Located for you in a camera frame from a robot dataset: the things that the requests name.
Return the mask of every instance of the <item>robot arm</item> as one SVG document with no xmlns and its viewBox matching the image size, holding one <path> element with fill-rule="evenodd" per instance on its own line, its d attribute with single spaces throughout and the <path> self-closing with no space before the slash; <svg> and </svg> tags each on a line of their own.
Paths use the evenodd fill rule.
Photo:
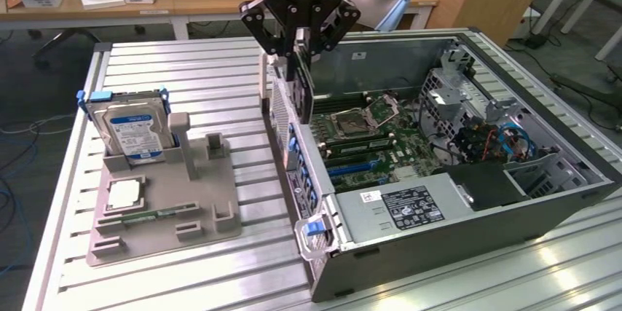
<svg viewBox="0 0 622 311">
<path fill-rule="evenodd" d="M 278 33 L 263 26 L 266 10 L 278 21 Z M 292 56 L 300 28 L 306 29 L 306 51 L 316 55 L 334 49 L 360 16 L 347 0 L 255 0 L 240 4 L 240 13 L 266 52 L 286 58 Z"/>
</svg>

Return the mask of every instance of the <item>blue cable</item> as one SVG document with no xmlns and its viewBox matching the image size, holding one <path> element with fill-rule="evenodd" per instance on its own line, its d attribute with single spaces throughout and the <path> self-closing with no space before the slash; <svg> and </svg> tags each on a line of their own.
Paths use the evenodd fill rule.
<svg viewBox="0 0 622 311">
<path fill-rule="evenodd" d="M 37 157 L 37 145 L 29 141 L 17 141 L 17 140 L 11 140 L 8 138 L 0 138 L 0 141 L 12 143 L 13 145 L 29 146 L 33 149 L 31 153 L 31 158 L 28 159 L 28 161 L 20 167 L 17 167 L 16 169 L 13 169 L 12 171 L 9 171 L 7 174 L 1 176 L 3 178 L 12 178 L 19 173 L 21 173 L 35 161 L 35 158 Z"/>
<path fill-rule="evenodd" d="M 529 134 L 527 132 L 525 131 L 525 129 L 522 127 L 519 127 L 517 124 L 514 123 L 505 123 L 505 124 L 501 124 L 499 125 L 499 140 L 503 142 L 505 140 L 505 135 L 503 135 L 503 130 L 505 129 L 517 129 L 518 133 L 525 137 L 525 140 L 527 142 L 527 149 L 531 151 L 531 156 L 535 155 L 535 152 L 537 152 L 537 149 L 535 149 L 535 143 L 531 142 L 531 139 L 529 138 Z M 507 146 L 506 144 L 502 145 L 503 146 L 503 149 L 507 151 L 507 153 L 510 154 L 514 154 L 513 152 L 513 149 L 510 148 L 510 146 Z"/>
<path fill-rule="evenodd" d="M 20 216 L 24 229 L 27 230 L 27 247 L 24 251 L 21 252 L 20 256 L 11 263 L 11 265 L 7 266 L 3 271 L 0 271 L 0 277 L 1 277 L 23 261 L 25 255 L 32 251 L 32 232 L 31 232 L 31 228 L 28 227 L 27 216 L 23 213 L 23 206 L 21 206 L 20 200 L 8 191 L 0 190 L 0 194 L 3 194 L 7 197 L 7 199 L 13 200 L 13 202 L 16 203 L 17 215 Z"/>
</svg>

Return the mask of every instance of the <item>desk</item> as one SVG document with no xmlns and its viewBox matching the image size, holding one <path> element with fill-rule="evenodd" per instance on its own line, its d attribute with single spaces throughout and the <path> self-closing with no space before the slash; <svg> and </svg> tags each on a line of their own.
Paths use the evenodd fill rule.
<svg viewBox="0 0 622 311">
<path fill-rule="evenodd" d="M 156 0 L 155 4 L 83 10 L 80 0 L 63 0 L 55 9 L 28 9 L 23 5 L 5 9 L 5 0 L 1 0 L 0 30 L 169 23 L 175 38 L 188 39 L 190 22 L 238 20 L 238 5 L 243 1 L 247 0 Z M 436 3 L 436 0 L 411 0 L 406 11 L 415 14 L 411 28 L 424 28 Z"/>
<path fill-rule="evenodd" d="M 467 35 L 621 170 L 619 148 L 489 39 Z M 494 87 L 494 98 L 507 96 L 479 68 L 474 79 L 489 91 Z M 223 133 L 232 148 L 243 231 L 224 242 L 91 268 L 84 254 L 104 145 L 79 111 L 24 310 L 611 310 L 622 304 L 622 193 L 537 240 L 314 304 L 258 83 L 259 48 L 250 38 L 115 44 L 93 54 L 87 91 L 141 91 L 164 84 L 172 111 L 191 114 L 190 133 Z"/>
<path fill-rule="evenodd" d="M 559 8 L 559 5 L 562 4 L 563 0 L 553 0 L 551 4 L 546 8 L 545 13 L 541 16 L 541 19 L 535 23 L 534 27 L 534 33 L 539 34 L 542 32 L 542 29 L 545 29 L 546 23 L 551 19 L 553 14 L 555 14 L 557 9 Z M 581 2 L 581 5 L 578 8 L 574 10 L 573 15 L 570 16 L 569 21 L 566 21 L 566 24 L 562 27 L 561 32 L 563 34 L 567 34 L 570 32 L 570 29 L 573 28 L 574 24 L 577 23 L 579 17 L 583 15 L 585 10 L 589 8 L 591 2 L 594 0 L 583 0 Z M 618 32 L 613 35 L 611 39 L 607 41 L 605 44 L 605 47 L 601 49 L 599 53 L 595 56 L 597 60 L 605 60 L 605 57 L 609 55 L 609 53 L 613 50 L 613 47 L 619 43 L 622 40 L 622 27 L 618 30 Z"/>
</svg>

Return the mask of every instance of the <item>gray floor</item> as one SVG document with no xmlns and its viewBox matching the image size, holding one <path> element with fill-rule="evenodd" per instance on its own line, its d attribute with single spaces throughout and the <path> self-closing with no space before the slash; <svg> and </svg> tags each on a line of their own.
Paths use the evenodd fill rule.
<svg viewBox="0 0 622 311">
<path fill-rule="evenodd" d="M 545 9 L 551 0 L 535 0 L 534 6 Z M 558 15 L 574 0 L 566 0 Z M 566 75 L 585 84 L 607 91 L 615 84 L 606 82 L 609 75 L 606 66 L 593 57 L 606 43 L 619 25 L 622 14 L 594 3 L 589 12 L 577 24 L 573 33 L 562 35 L 558 30 L 553 33 L 562 41 L 562 47 L 547 44 L 538 50 L 531 50 L 533 55 L 542 62 L 550 72 Z M 211 36 L 246 36 L 248 32 L 240 23 L 211 23 L 195 26 L 195 38 Z M 148 25 L 147 34 L 139 36 L 131 26 L 115 28 L 96 28 L 95 34 L 105 42 L 137 42 L 172 40 L 173 31 L 167 25 Z M 63 44 L 47 59 L 52 67 L 47 71 L 39 71 L 31 62 L 29 55 L 51 39 L 57 31 L 44 31 L 44 38 L 31 40 L 25 31 L 16 31 L 11 40 L 0 44 L 0 124 L 16 120 L 39 120 L 56 114 L 75 113 L 75 93 L 84 84 L 84 77 L 91 60 L 92 44 L 85 38 L 75 37 Z M 522 47 L 519 43 L 510 43 L 513 47 Z M 515 59 L 525 65 L 533 74 L 547 82 L 547 76 L 535 65 L 531 58 L 522 53 L 513 53 Z M 609 62 L 622 66 L 622 47 L 618 46 L 610 56 Z M 562 90 L 559 95 L 575 108 L 585 113 L 587 104 L 571 91 Z M 617 113 L 606 106 L 595 104 L 594 118 L 607 125 L 617 122 Z M 71 119 L 64 119 L 45 125 L 41 131 L 57 130 L 69 125 Z M 622 135 L 607 130 L 603 133 L 622 144 Z M 13 139 L 29 140 L 31 134 L 17 135 Z M 12 189 L 20 197 L 25 217 L 33 232 L 35 247 L 27 254 L 20 264 L 21 269 L 0 275 L 0 310 L 19 310 L 27 290 L 31 276 L 28 265 L 33 264 L 33 256 L 37 250 L 37 241 L 41 239 L 44 222 L 48 215 L 48 206 L 56 187 L 56 178 L 60 172 L 64 151 L 69 134 L 43 135 L 37 140 L 39 154 L 33 163 L 19 176 L 9 179 Z M 20 151 L 19 146 L 0 141 L 0 164 L 4 163 Z M 12 263 L 20 255 L 25 245 L 25 234 L 19 220 L 0 235 L 0 270 Z"/>
</svg>

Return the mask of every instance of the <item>cable on floor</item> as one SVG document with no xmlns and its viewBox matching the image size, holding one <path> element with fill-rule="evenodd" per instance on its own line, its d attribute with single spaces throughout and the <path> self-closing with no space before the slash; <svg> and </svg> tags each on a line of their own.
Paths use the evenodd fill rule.
<svg viewBox="0 0 622 311">
<path fill-rule="evenodd" d="M 9 35 L 5 38 L 0 38 L 0 45 L 7 43 L 12 38 L 12 31 L 9 32 Z"/>
<path fill-rule="evenodd" d="M 614 106 L 611 103 L 595 98 L 594 96 L 590 96 L 590 95 L 586 95 L 582 91 L 574 89 L 573 87 L 567 86 L 566 84 L 563 84 L 562 82 L 558 82 L 557 80 L 554 80 L 553 78 L 553 75 L 551 73 L 547 71 L 547 69 L 545 68 L 545 66 L 541 64 L 541 62 L 538 61 L 538 59 L 535 58 L 535 56 L 533 56 L 533 54 L 526 50 L 526 49 L 522 49 L 522 50 L 518 50 L 518 49 L 514 49 L 510 45 L 506 44 L 506 46 L 510 48 L 510 50 L 506 50 L 509 52 L 519 52 L 525 55 L 527 55 L 535 62 L 535 64 L 538 65 L 538 67 L 541 68 L 541 70 L 546 73 L 550 81 L 559 87 L 567 87 L 570 90 L 573 90 L 578 95 L 581 95 L 581 97 L 587 101 L 589 103 L 589 112 L 587 112 L 587 117 L 591 121 L 591 123 L 594 123 L 598 127 L 601 127 L 602 129 L 606 129 L 606 130 L 611 130 L 611 131 L 615 131 L 617 128 L 615 127 L 609 127 L 603 124 L 601 124 L 599 122 L 595 121 L 594 117 L 593 117 L 593 112 L 594 112 L 594 104 L 591 103 L 591 100 L 590 99 L 594 99 L 595 101 L 598 101 L 599 103 L 603 103 L 606 104 L 607 106 L 610 107 L 614 107 L 617 112 L 618 112 L 618 117 L 622 115 L 622 111 L 621 109 L 618 108 L 618 106 Z"/>
<path fill-rule="evenodd" d="M 17 212 L 17 216 L 20 217 L 23 228 L 24 228 L 24 231 L 25 231 L 25 240 L 27 240 L 27 246 L 24 247 L 24 250 L 21 251 L 21 254 L 16 257 L 16 259 L 13 260 L 13 262 L 11 263 L 9 266 L 0 269 L 0 277 L 1 277 L 8 271 L 11 271 L 11 269 L 13 267 L 20 265 L 21 261 L 31 254 L 31 252 L 32 252 L 32 232 L 31 232 L 31 228 L 28 227 L 28 221 L 27 221 L 27 216 L 24 215 L 21 201 L 16 197 L 15 193 L 12 192 L 11 186 L 7 183 L 5 179 L 1 178 L 1 177 L 0 177 L 0 182 L 5 187 L 5 190 L 0 190 L 0 194 L 3 196 L 5 196 L 7 198 L 9 198 L 9 200 L 12 200 L 13 207 L 15 207 L 15 211 L 12 213 L 15 214 L 15 212 Z"/>
<path fill-rule="evenodd" d="M 538 65 L 538 67 L 541 68 L 541 70 L 546 73 L 546 75 L 551 76 L 551 73 L 547 71 L 547 69 L 545 68 L 545 66 L 541 64 L 541 61 L 538 61 L 538 59 L 535 58 L 535 56 L 533 56 L 533 54 L 527 51 L 527 49 L 514 49 L 510 45 L 506 44 L 506 46 L 510 48 L 510 50 L 506 50 L 509 52 L 521 52 L 523 53 L 525 55 L 527 55 L 535 62 L 535 64 Z"/>
<path fill-rule="evenodd" d="M 549 27 L 549 30 L 546 32 L 546 41 L 549 43 L 551 43 L 551 45 L 554 47 L 561 47 L 562 46 L 562 42 L 559 41 L 559 39 L 551 34 L 551 31 L 553 31 L 553 28 L 559 24 L 559 22 L 562 22 L 562 19 L 566 17 L 569 11 L 582 2 L 583 0 L 577 0 L 567 8 L 566 8 L 566 11 L 563 12 L 562 16 L 557 19 L 557 21 L 551 24 L 551 26 Z M 551 36 L 555 38 L 557 40 L 557 43 L 554 44 L 553 41 L 551 41 Z"/>
<path fill-rule="evenodd" d="M 24 150 L 0 167 L 0 171 L 7 169 L 21 158 L 21 156 L 35 147 L 35 144 L 37 143 L 40 130 L 39 130 L 39 125 L 36 123 L 29 122 L 29 121 L 9 122 L 9 123 L 0 125 L 0 128 L 8 127 L 11 125 L 20 125 L 20 124 L 35 125 L 35 136 L 28 146 L 24 148 Z"/>
<path fill-rule="evenodd" d="M 199 32 L 202 32 L 203 34 L 207 34 L 207 35 L 210 36 L 210 38 L 214 39 L 214 38 L 218 38 L 219 36 L 223 35 L 224 31 L 227 30 L 227 27 L 230 26 L 230 23 L 231 23 L 231 21 L 227 21 L 227 23 L 224 24 L 223 29 L 222 29 L 220 32 L 219 32 L 218 34 L 215 34 L 215 35 L 207 34 L 204 31 L 199 30 L 198 28 L 195 28 L 195 30 L 199 31 Z"/>
<path fill-rule="evenodd" d="M 56 116 L 52 116 L 49 118 L 45 118 L 45 119 L 41 119 L 41 120 L 37 120 L 36 122 L 33 122 L 31 124 L 31 126 L 25 129 L 21 129 L 21 130 L 7 130 L 5 127 L 0 127 L 0 133 L 3 134 L 7 134 L 7 135 L 11 135 L 11 134 L 20 134 L 20 133 L 27 133 L 27 132 L 31 132 L 32 134 L 35 134 L 35 126 L 36 127 L 40 127 L 43 124 L 48 123 L 48 122 L 52 122 L 55 120 L 59 120 L 59 119 L 63 119 L 63 118 L 73 118 L 76 116 L 76 114 L 59 114 Z M 73 127 L 68 127 L 65 129 L 61 129 L 61 130 L 55 130 L 55 131 L 48 131 L 48 132 L 41 132 L 39 131 L 37 134 L 39 135 L 55 135 L 55 134 L 61 134 L 61 133 L 67 133 L 68 131 L 71 131 L 73 129 Z"/>
<path fill-rule="evenodd" d="M 28 158 L 25 163 L 23 163 L 21 166 L 16 167 L 16 169 L 12 169 L 9 172 L 1 174 L 4 178 L 12 178 L 19 173 L 21 173 L 35 161 L 35 158 L 37 157 L 37 153 L 39 153 L 37 145 L 33 144 L 31 141 L 11 140 L 8 138 L 0 138 L 0 142 L 12 143 L 13 145 L 23 145 L 23 146 L 27 146 L 27 149 L 32 149 L 31 158 Z"/>
</svg>

